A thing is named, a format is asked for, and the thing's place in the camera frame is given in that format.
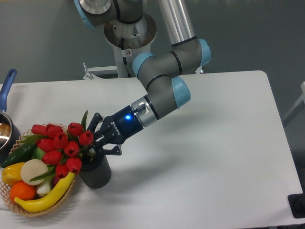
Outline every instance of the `fruit basket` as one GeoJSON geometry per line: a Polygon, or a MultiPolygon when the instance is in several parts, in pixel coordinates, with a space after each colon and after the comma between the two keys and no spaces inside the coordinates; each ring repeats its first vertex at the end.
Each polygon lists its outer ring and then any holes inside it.
{"type": "MultiPolygon", "coordinates": [[[[54,124],[61,126],[64,130],[64,132],[67,132],[67,127],[63,126],[62,124],[54,124]]],[[[29,129],[27,132],[24,132],[22,136],[19,137],[19,140],[16,141],[16,144],[13,146],[13,148],[10,151],[10,154],[17,150],[23,143],[21,141],[25,138],[25,136],[32,135],[31,130],[29,129]]],[[[49,207],[46,210],[39,211],[39,212],[29,212],[26,211],[23,207],[21,207],[18,204],[15,204],[10,199],[10,189],[11,186],[8,184],[5,184],[2,180],[0,183],[0,195],[2,196],[2,199],[4,200],[4,204],[8,207],[9,210],[11,210],[13,213],[17,213],[21,216],[25,217],[38,217],[45,214],[48,214],[49,212],[54,211],[56,208],[58,208],[70,195],[72,188],[75,183],[76,176],[74,176],[73,181],[71,182],[70,186],[66,190],[65,194],[59,199],[58,202],[56,202],[53,206],[49,207]]]]}

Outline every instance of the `pot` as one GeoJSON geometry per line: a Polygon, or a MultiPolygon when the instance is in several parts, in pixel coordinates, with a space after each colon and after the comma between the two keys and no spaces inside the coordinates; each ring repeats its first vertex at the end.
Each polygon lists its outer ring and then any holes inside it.
{"type": "Polygon", "coordinates": [[[16,74],[17,71],[15,69],[9,70],[0,91],[0,163],[5,161],[9,155],[10,149],[12,149],[20,136],[19,130],[13,124],[11,118],[6,114],[7,97],[16,74]]]}

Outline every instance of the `artificial banana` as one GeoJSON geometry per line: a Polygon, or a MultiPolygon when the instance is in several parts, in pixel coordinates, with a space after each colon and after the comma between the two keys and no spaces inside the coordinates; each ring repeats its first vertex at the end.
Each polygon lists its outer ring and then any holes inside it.
{"type": "Polygon", "coordinates": [[[35,200],[22,200],[15,197],[15,202],[29,212],[44,211],[55,205],[68,190],[75,174],[69,173],[65,178],[60,179],[55,187],[47,195],[35,200]]]}

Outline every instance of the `artificial tulip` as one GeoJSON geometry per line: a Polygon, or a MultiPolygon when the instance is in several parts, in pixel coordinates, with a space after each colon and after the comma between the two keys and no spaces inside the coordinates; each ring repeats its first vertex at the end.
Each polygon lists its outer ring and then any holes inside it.
{"type": "Polygon", "coordinates": [[[47,165],[52,165],[55,166],[59,164],[60,160],[62,158],[62,153],[59,152],[58,150],[52,150],[48,153],[45,153],[42,156],[42,162],[47,164],[47,165]]]}
{"type": "Polygon", "coordinates": [[[79,173],[81,170],[81,159],[78,157],[69,157],[66,161],[68,170],[72,173],[79,173]]]}
{"type": "Polygon", "coordinates": [[[55,174],[57,176],[58,179],[63,179],[65,178],[69,173],[68,167],[63,164],[58,164],[55,168],[55,174]]]}
{"type": "Polygon", "coordinates": [[[70,141],[63,151],[67,156],[76,156],[80,152],[80,147],[77,142],[70,141]]]}
{"type": "Polygon", "coordinates": [[[48,130],[47,130],[47,127],[45,125],[35,124],[35,125],[33,125],[31,131],[34,135],[45,135],[45,136],[48,135],[48,130]]]}
{"type": "Polygon", "coordinates": [[[53,139],[53,145],[55,149],[64,149],[68,141],[68,137],[64,133],[58,133],[53,139]]]}
{"type": "Polygon", "coordinates": [[[78,142],[82,145],[82,146],[88,146],[91,145],[93,142],[93,134],[91,131],[85,131],[84,133],[82,133],[78,139],[78,142]]]}
{"type": "Polygon", "coordinates": [[[82,133],[82,125],[79,123],[70,123],[68,131],[73,137],[78,137],[82,133]]]}
{"type": "Polygon", "coordinates": [[[47,124],[48,137],[54,139],[58,133],[62,133],[63,129],[61,126],[47,124]]]}
{"type": "Polygon", "coordinates": [[[49,138],[38,139],[36,141],[36,145],[39,149],[46,153],[55,149],[53,145],[53,140],[49,138]]]}

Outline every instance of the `metal pole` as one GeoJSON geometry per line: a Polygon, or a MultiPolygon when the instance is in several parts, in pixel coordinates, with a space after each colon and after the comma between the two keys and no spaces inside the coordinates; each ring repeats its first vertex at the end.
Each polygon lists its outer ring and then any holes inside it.
{"type": "Polygon", "coordinates": [[[184,0],[158,0],[172,44],[195,36],[184,0]]]}

